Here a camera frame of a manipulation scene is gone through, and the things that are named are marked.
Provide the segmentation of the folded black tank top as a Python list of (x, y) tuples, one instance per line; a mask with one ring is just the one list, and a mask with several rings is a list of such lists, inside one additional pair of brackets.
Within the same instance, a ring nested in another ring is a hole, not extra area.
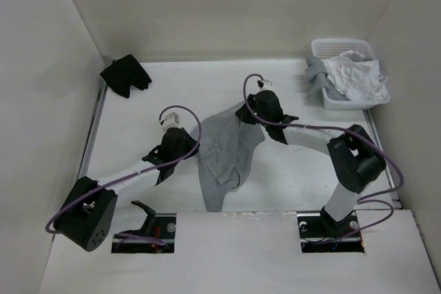
[(152, 83), (149, 74), (132, 54), (112, 61), (100, 76), (114, 93), (123, 98), (130, 97), (132, 87), (143, 91)]

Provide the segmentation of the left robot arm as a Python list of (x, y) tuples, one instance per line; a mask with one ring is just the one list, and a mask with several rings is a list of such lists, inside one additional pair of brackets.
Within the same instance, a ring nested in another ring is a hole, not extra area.
[(172, 127), (166, 130), (161, 143), (135, 165), (98, 180), (79, 178), (49, 225), (83, 250), (95, 250), (110, 231), (118, 194), (138, 182), (149, 188), (165, 182), (180, 161), (197, 153), (200, 140), (183, 128)]

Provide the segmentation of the white tank top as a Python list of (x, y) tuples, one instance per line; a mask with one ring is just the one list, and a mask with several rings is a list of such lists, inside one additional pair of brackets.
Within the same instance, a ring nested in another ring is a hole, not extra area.
[(367, 60), (359, 52), (347, 51), (322, 61), (328, 78), (349, 101), (380, 102), (388, 97), (387, 77), (380, 75), (378, 60)]

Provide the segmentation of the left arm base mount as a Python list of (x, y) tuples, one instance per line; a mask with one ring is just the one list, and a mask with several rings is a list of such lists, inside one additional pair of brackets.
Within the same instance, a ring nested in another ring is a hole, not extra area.
[(131, 201), (131, 204), (145, 213), (144, 222), (139, 229), (128, 229), (114, 234), (111, 253), (174, 253), (177, 215), (157, 213), (138, 200)]

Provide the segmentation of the grey tank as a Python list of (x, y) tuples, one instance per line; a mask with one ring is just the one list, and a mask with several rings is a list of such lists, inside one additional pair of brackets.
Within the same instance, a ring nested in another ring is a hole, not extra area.
[(328, 78), (328, 71), (325, 64), (319, 57), (309, 55), (305, 58), (307, 68), (305, 69), (305, 76), (307, 82), (311, 85), (308, 91), (308, 97), (315, 96), (322, 88), (331, 100), (343, 101), (345, 96), (341, 94), (334, 86), (334, 84)]
[(262, 128), (239, 120), (238, 103), (229, 109), (206, 118), (196, 155), (198, 177), (205, 208), (220, 212), (225, 196), (235, 192), (248, 179), (254, 151), (265, 141)]

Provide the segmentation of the white plastic basket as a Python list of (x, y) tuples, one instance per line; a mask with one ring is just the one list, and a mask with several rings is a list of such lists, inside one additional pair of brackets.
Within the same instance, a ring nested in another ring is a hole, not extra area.
[(327, 38), (311, 42), (311, 89), (328, 110), (370, 109), (391, 101), (387, 77), (370, 44), (360, 39)]

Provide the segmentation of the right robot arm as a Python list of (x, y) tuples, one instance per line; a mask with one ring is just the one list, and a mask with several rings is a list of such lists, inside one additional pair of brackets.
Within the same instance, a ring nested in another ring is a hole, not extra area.
[(362, 192), (385, 170), (385, 159), (373, 148), (362, 126), (352, 125), (339, 136), (328, 129), (293, 126), (298, 117), (284, 113), (273, 91), (250, 94), (236, 116), (243, 123), (262, 125), (279, 143), (306, 147), (330, 157), (338, 184), (320, 210), (319, 225), (326, 235), (337, 235), (344, 229)]

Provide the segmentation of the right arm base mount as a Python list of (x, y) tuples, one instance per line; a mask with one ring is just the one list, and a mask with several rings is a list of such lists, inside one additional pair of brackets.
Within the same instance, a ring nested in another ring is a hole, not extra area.
[(342, 236), (359, 228), (353, 212), (336, 228), (327, 227), (319, 213), (299, 213), (297, 216), (300, 248), (303, 253), (364, 253), (360, 233)]

